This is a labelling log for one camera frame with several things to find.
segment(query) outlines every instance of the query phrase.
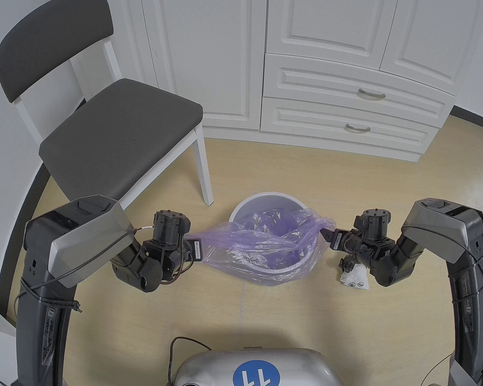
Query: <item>white bucket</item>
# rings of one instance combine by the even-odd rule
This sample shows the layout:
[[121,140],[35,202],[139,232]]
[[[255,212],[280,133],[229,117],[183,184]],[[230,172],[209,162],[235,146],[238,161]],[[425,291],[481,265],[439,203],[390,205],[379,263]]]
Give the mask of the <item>white bucket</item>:
[[[285,209],[287,211],[297,211],[301,209],[307,209],[306,205],[295,197],[279,193],[276,191],[265,191],[247,197],[243,202],[238,204],[233,210],[229,222],[243,219],[257,211],[265,211],[271,209]],[[276,275],[281,273],[290,273],[291,271],[301,267],[309,260],[309,257],[313,254],[311,251],[307,256],[304,256],[300,261],[294,265],[288,266],[283,269],[264,269],[263,267],[253,265],[252,263],[245,263],[254,272],[265,275]]]

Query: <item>white chair leg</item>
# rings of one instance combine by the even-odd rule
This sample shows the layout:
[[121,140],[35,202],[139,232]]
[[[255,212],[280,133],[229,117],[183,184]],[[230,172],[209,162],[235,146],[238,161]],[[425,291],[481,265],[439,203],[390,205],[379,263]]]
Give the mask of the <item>white chair leg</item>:
[[204,198],[204,203],[211,206],[213,202],[213,191],[211,189],[211,180],[209,177],[209,169],[207,167],[206,145],[204,144],[202,123],[195,127],[195,133],[197,134],[197,140],[193,142],[193,153],[195,155],[197,171],[199,172],[202,197]]

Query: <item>blue circular logo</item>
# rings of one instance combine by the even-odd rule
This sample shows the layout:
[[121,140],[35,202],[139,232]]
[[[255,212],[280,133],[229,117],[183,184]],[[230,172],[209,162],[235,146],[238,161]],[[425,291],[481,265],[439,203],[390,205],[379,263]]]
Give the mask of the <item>blue circular logo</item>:
[[249,360],[234,371],[234,386],[279,386],[277,368],[264,360]]

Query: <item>purple plastic bag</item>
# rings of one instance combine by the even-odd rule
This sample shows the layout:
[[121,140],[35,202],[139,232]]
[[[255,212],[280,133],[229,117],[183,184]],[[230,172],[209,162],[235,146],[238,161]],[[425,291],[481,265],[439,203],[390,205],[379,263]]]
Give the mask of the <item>purple plastic bag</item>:
[[187,238],[201,239],[202,262],[254,283],[277,286],[311,272],[328,246],[317,239],[322,228],[334,231],[336,223],[311,209],[272,209]]

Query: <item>metal handle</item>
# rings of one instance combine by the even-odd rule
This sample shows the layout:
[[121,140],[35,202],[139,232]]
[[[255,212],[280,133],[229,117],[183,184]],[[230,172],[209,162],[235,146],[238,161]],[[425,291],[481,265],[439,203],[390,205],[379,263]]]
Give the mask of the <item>metal handle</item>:
[[360,133],[365,133],[370,131],[370,127],[367,127],[366,129],[359,129],[358,127],[353,127],[349,123],[345,125],[346,130],[355,130]]
[[363,94],[365,96],[370,96],[374,97],[375,99],[384,99],[386,97],[386,94],[376,94],[376,93],[369,93],[363,90],[362,88],[358,90],[358,93]]

